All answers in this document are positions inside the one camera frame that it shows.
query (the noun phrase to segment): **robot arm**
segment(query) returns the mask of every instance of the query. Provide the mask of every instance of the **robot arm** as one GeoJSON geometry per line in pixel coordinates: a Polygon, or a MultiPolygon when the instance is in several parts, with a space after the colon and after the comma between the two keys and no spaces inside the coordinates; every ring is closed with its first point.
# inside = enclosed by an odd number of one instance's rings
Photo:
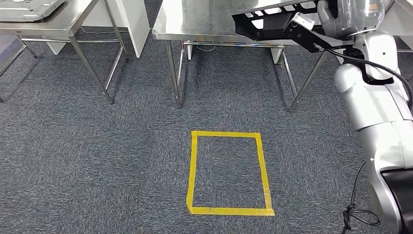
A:
{"type": "MultiPolygon", "coordinates": [[[[353,34],[355,43],[347,53],[400,73],[394,38],[374,30],[382,20],[382,3],[338,0],[338,5],[334,18],[329,2],[319,1],[318,13],[326,35],[343,38],[353,34]],[[367,6],[362,13],[360,8],[349,6],[360,2],[367,6]],[[351,15],[356,14],[364,15],[365,20],[359,17],[353,22],[351,15]]],[[[335,85],[365,152],[367,188],[375,213],[393,233],[413,233],[413,117],[403,84],[370,65],[345,63],[336,72],[335,85]]]]}
{"type": "Polygon", "coordinates": [[[365,152],[371,204],[392,233],[413,234],[412,93],[403,86],[406,82],[394,75],[400,74],[394,38],[376,30],[384,18],[382,0],[312,0],[314,9],[304,9],[298,2],[285,3],[294,11],[280,4],[269,6],[281,9],[275,15],[256,11],[250,19],[233,15],[236,32],[253,40],[292,39],[312,53],[345,49],[347,59],[336,72],[335,86],[365,152]],[[321,29],[305,16],[314,12],[321,29]],[[260,19],[263,28],[249,23],[260,19]],[[379,69],[377,64],[393,72],[379,69]]]}

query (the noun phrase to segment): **black bracket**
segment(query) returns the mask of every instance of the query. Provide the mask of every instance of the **black bracket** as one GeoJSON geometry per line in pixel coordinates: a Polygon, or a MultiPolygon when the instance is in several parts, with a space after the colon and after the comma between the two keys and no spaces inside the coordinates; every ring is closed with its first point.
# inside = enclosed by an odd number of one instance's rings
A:
{"type": "Polygon", "coordinates": [[[308,2],[313,2],[315,7],[304,8],[301,4],[293,4],[276,8],[276,13],[274,13],[275,8],[271,8],[233,15],[235,32],[255,41],[290,39],[311,53],[320,52],[324,48],[345,48],[344,45],[332,46],[324,40],[326,37],[321,25],[315,25],[312,30],[308,30],[292,21],[297,13],[304,15],[317,13],[318,0],[308,2]],[[256,20],[262,21],[262,28],[257,28],[254,25],[256,20]]]}
{"type": "MultiPolygon", "coordinates": [[[[289,6],[289,8],[287,8],[287,6],[278,7],[278,11],[281,12],[274,14],[269,14],[269,9],[265,9],[233,15],[232,18],[235,21],[235,32],[256,41],[288,39],[282,32],[296,13],[317,13],[318,0],[313,0],[312,2],[315,5],[313,8],[304,8],[300,4],[294,4],[289,6]],[[263,20],[262,29],[255,27],[253,22],[256,20],[263,20]]],[[[324,35],[324,31],[320,25],[316,25],[313,30],[324,35]]]]}

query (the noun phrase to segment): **cable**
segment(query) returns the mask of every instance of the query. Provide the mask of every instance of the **cable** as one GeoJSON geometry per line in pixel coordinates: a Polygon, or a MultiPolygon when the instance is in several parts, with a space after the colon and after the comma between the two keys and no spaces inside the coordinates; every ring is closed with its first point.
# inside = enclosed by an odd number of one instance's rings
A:
{"type": "Polygon", "coordinates": [[[374,63],[374,62],[370,62],[370,61],[367,61],[367,60],[364,60],[364,59],[361,59],[361,58],[355,58],[355,57],[351,57],[351,56],[347,56],[347,55],[342,55],[342,54],[340,54],[336,51],[333,51],[331,49],[325,49],[325,50],[330,52],[331,54],[333,54],[335,56],[338,56],[338,57],[341,57],[341,58],[344,58],[344,59],[348,59],[348,60],[352,60],[352,61],[355,61],[355,62],[368,64],[368,65],[376,67],[376,68],[380,68],[380,69],[392,74],[393,76],[397,77],[403,83],[403,86],[404,86],[405,90],[407,91],[407,96],[409,98],[409,100],[407,101],[407,105],[408,105],[410,110],[412,109],[412,107],[413,107],[413,91],[412,91],[412,88],[410,87],[407,80],[404,79],[397,72],[395,72],[392,69],[390,69],[388,67],[385,67],[383,65],[380,65],[380,64],[377,64],[377,63],[374,63]]]}
{"type": "Polygon", "coordinates": [[[351,204],[347,206],[347,210],[343,211],[344,227],[343,227],[343,231],[341,231],[341,234],[345,234],[347,230],[351,230],[351,225],[350,225],[351,217],[370,226],[377,226],[380,224],[380,220],[378,220],[377,215],[373,211],[356,209],[357,206],[355,204],[355,200],[356,200],[356,195],[357,195],[357,188],[360,183],[361,172],[364,170],[365,167],[366,167],[366,162],[363,163],[363,165],[361,166],[360,170],[357,173],[356,181],[354,182],[353,192],[351,193],[351,201],[350,201],[351,204]],[[376,218],[377,221],[370,222],[370,221],[361,219],[355,216],[354,214],[371,214],[372,216],[376,218]]]}
{"type": "Polygon", "coordinates": [[[212,52],[212,51],[215,50],[216,46],[214,46],[214,47],[213,47],[212,49],[210,49],[210,50],[204,50],[204,49],[202,49],[201,47],[199,47],[199,45],[197,45],[196,48],[198,48],[199,50],[205,51],[205,52],[212,52]]]}
{"type": "MultiPolygon", "coordinates": [[[[102,35],[102,34],[113,34],[115,32],[102,32],[102,33],[96,33],[96,32],[87,32],[83,27],[80,27],[80,29],[83,31],[85,34],[97,34],[97,35],[102,35]]],[[[129,31],[119,31],[119,33],[128,33],[129,31]]]]}

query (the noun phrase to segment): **floor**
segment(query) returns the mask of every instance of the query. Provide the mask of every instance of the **floor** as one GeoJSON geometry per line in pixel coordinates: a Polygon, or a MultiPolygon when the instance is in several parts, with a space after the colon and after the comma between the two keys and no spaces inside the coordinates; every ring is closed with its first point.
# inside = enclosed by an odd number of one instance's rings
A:
{"type": "Polygon", "coordinates": [[[0,36],[0,54],[16,39],[14,36],[0,36]]]}
{"type": "MultiPolygon", "coordinates": [[[[148,15],[159,1],[147,2],[148,15]]],[[[78,34],[79,38],[96,35],[78,34]]],[[[112,35],[99,36],[106,39],[112,35]]],[[[132,51],[126,34],[126,48],[132,51]]],[[[194,50],[184,106],[173,106],[162,41],[121,60],[108,105],[71,46],[54,56],[30,44],[0,79],[0,233],[339,233],[363,152],[332,80],[328,56],[298,111],[285,69],[270,51],[194,50]],[[186,206],[191,131],[260,133],[275,216],[190,215],[186,206]]],[[[2,53],[9,57],[20,45],[2,53]]],[[[107,75],[117,45],[83,45],[107,75]]],[[[174,54],[179,44],[173,43],[174,54]]],[[[291,46],[300,86],[317,55],[291,46]]],[[[412,55],[400,55],[410,77],[412,55]]],[[[257,147],[250,139],[200,137],[194,206],[263,208],[257,147]]],[[[357,203],[369,208],[365,176],[357,203]]],[[[355,234],[387,234],[353,222],[355,234]]]]}

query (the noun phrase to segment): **yellow tape rectangle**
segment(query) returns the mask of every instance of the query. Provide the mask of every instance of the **yellow tape rectangle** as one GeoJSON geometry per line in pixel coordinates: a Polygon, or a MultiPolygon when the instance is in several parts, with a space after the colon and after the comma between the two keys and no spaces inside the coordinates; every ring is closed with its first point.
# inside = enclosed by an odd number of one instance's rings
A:
{"type": "Polygon", "coordinates": [[[265,159],[263,152],[263,143],[259,133],[236,133],[236,132],[191,132],[191,162],[189,166],[189,185],[187,193],[187,207],[193,215],[249,215],[249,216],[274,216],[274,210],[271,204],[271,193],[268,184],[267,170],[265,168],[265,159]],[[193,207],[193,194],[195,189],[196,176],[196,157],[198,147],[198,137],[248,137],[255,138],[257,143],[258,161],[260,163],[261,181],[263,184],[265,208],[224,208],[224,207],[193,207]]]}
{"type": "Polygon", "coordinates": [[[219,207],[191,207],[193,215],[246,215],[246,216],[274,216],[273,209],[255,208],[219,208],[219,207]]]}

